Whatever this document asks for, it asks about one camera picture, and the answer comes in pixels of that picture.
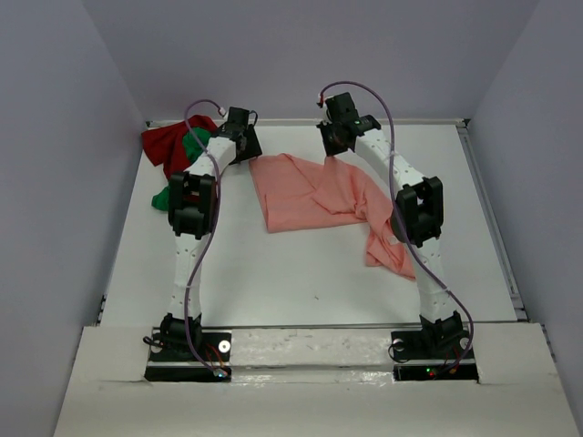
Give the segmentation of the pink t shirt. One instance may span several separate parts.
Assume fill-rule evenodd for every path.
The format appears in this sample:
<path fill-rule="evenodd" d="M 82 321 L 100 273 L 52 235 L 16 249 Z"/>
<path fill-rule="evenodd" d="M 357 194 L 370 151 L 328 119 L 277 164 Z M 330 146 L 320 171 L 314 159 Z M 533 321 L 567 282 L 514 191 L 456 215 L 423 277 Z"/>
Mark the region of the pink t shirt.
<path fill-rule="evenodd" d="M 411 257 L 390 223 L 390 199 L 358 167 L 337 158 L 318 164 L 279 154 L 253 159 L 250 172 L 270 233 L 366 223 L 365 264 L 415 279 Z"/>

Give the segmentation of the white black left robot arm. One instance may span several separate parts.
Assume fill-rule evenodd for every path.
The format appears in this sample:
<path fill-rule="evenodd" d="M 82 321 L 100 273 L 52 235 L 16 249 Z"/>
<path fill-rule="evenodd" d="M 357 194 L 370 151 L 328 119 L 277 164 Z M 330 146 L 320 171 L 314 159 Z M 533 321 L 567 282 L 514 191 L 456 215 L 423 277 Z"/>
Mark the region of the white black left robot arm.
<path fill-rule="evenodd" d="M 199 285 L 202 260 L 209 249 L 220 212 L 220 180 L 225 169 L 262 154 L 250 117 L 256 112 L 240 107 L 222 111 L 223 123 L 199 141 L 192 125 L 188 133 L 201 154 L 169 180 L 168 221 L 175 235 L 174 285 L 167 315 L 160 323 L 163 344 L 183 360 L 196 357 L 203 343 Z"/>

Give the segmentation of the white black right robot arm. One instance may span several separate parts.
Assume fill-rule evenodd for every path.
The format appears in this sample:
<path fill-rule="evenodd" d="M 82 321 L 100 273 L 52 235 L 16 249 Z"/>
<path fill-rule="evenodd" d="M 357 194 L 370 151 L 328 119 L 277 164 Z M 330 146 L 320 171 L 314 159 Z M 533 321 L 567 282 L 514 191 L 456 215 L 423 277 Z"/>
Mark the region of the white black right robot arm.
<path fill-rule="evenodd" d="M 449 289 L 443 282 L 439 239 L 444 224 L 443 183 L 426 177 L 398 154 L 394 124 L 384 132 L 371 115 L 361 115 L 348 92 L 321 97 L 324 111 L 317 125 L 328 156 L 352 151 L 388 183 L 393 205 L 390 224 L 396 239 L 413 259 L 420 298 L 419 330 L 392 333 L 397 361 L 439 360 L 455 356 L 453 349 L 467 333 Z"/>

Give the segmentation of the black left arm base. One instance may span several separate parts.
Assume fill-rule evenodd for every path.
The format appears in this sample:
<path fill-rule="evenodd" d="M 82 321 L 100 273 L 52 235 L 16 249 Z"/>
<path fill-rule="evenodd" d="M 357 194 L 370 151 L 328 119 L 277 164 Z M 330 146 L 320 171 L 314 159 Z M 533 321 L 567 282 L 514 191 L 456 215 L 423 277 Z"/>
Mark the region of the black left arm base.
<path fill-rule="evenodd" d="M 187 345 L 163 342 L 159 330 L 143 338 L 148 346 L 144 378 L 150 382 L 230 382 L 232 335 L 227 330 L 203 330 L 199 361 Z"/>

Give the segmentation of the dark red t shirt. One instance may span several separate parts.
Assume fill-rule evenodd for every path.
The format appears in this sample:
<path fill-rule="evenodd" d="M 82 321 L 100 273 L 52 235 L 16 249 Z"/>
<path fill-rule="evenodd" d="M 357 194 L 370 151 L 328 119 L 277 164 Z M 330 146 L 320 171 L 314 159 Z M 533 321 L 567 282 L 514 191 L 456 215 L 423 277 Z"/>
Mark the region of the dark red t shirt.
<path fill-rule="evenodd" d="M 166 179 L 174 173 L 172 159 L 177 155 L 174 152 L 179 139 L 187 132 L 184 122 L 172 124 L 166 127 L 158 127 L 141 133 L 143 151 L 154 167 L 162 166 Z"/>

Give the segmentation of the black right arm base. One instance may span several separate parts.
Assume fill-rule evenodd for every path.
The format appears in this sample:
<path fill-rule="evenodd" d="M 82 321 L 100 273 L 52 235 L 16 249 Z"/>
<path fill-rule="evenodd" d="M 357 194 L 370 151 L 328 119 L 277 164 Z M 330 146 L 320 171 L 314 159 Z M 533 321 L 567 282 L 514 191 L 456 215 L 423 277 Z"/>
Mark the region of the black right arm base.
<path fill-rule="evenodd" d="M 394 362 L 393 376 L 406 381 L 478 381 L 475 354 L 470 350 L 463 359 L 469 334 L 450 342 L 444 349 L 431 351 L 421 342 L 419 330 L 395 330 L 387 348 Z"/>

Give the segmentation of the green t shirt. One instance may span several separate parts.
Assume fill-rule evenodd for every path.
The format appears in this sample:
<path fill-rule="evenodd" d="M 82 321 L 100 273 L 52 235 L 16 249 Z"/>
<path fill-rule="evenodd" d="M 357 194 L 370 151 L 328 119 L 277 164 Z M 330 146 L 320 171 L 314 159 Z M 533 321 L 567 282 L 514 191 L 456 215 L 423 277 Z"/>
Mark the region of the green t shirt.
<path fill-rule="evenodd" d="M 206 147 L 210 140 L 210 132 L 201 127 L 195 127 L 194 132 L 201 144 Z M 199 142 L 187 131 L 175 146 L 174 152 L 177 155 L 172 159 L 171 164 L 174 166 L 172 172 L 184 171 L 193 164 L 203 153 Z M 158 194 L 151 199 L 151 206 L 159 211 L 167 212 L 169 210 L 169 184 L 164 187 Z"/>

